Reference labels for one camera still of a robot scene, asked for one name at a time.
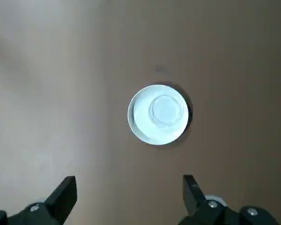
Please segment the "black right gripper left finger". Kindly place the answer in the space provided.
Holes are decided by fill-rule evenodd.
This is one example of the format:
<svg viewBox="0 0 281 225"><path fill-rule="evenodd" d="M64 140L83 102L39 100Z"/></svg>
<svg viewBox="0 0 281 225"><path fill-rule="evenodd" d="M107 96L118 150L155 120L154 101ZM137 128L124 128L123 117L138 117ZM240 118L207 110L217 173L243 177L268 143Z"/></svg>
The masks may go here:
<svg viewBox="0 0 281 225"><path fill-rule="evenodd" d="M35 202L10 217L0 210L0 225L62 225L77 202L75 176L67 176L44 202Z"/></svg>

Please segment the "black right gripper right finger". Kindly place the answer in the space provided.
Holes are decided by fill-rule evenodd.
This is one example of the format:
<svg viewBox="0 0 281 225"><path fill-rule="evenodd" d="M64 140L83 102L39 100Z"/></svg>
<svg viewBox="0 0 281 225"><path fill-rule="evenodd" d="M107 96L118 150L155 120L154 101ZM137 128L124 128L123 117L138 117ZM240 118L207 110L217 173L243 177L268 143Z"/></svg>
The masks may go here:
<svg viewBox="0 0 281 225"><path fill-rule="evenodd" d="M180 225L277 225L277 220L265 209L244 206L238 212L219 198L207 199L192 175L183 176L183 200L188 215Z"/></svg>

